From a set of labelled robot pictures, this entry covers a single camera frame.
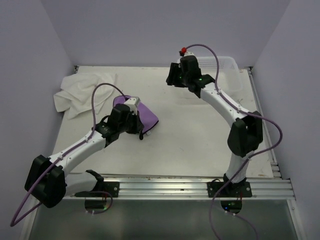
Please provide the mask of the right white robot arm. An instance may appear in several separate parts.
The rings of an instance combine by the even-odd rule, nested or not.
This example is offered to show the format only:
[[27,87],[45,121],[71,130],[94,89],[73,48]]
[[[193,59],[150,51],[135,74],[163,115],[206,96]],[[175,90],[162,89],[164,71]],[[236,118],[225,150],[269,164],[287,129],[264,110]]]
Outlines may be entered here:
[[223,192],[235,196],[246,182],[250,156],[263,141],[262,119],[259,112],[249,112],[218,87],[217,79],[202,74],[195,56],[184,56],[169,67],[166,83],[177,88],[188,88],[199,99],[212,106],[227,122],[230,132],[227,146],[231,151],[228,169],[223,176]]

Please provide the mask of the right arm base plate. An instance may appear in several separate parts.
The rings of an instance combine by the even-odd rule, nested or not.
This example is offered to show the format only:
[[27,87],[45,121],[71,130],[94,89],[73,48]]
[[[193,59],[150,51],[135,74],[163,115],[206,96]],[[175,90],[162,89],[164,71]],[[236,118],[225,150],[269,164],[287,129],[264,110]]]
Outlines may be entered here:
[[[223,181],[214,179],[206,183],[209,198],[213,198],[217,191],[224,185]],[[253,196],[251,185],[248,181],[229,183],[218,194],[217,198],[251,198]]]

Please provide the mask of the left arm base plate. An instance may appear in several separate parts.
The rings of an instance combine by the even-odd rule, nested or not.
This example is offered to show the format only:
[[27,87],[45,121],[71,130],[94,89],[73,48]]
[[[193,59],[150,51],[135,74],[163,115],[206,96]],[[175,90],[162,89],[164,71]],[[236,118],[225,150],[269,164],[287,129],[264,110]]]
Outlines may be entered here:
[[98,182],[97,186],[94,187],[93,190],[86,192],[78,192],[74,196],[75,197],[83,197],[83,198],[103,198],[108,197],[110,194],[113,198],[117,198],[119,196],[120,191],[120,183],[118,181],[104,181]]

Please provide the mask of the purple microfiber towel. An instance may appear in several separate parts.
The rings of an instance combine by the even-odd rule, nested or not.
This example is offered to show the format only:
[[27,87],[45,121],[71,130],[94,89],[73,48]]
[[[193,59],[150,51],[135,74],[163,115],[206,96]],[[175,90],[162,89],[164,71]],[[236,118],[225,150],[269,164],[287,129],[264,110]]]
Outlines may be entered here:
[[129,99],[135,99],[135,101],[138,102],[137,111],[139,112],[140,121],[143,124],[141,134],[145,135],[158,124],[159,118],[146,105],[141,103],[139,97],[136,96],[117,96],[113,99],[113,106],[124,104]]

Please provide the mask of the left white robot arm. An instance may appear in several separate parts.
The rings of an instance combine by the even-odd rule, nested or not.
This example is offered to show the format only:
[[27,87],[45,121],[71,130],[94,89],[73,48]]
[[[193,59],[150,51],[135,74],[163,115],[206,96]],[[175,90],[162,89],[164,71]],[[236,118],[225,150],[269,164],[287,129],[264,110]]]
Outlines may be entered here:
[[140,134],[144,126],[137,106],[117,104],[107,121],[100,121],[92,130],[69,148],[45,157],[37,156],[31,165],[24,188],[47,208],[55,207],[65,196],[89,192],[92,196],[103,193],[102,177],[87,170],[70,175],[71,171],[91,155],[118,140],[120,134]]

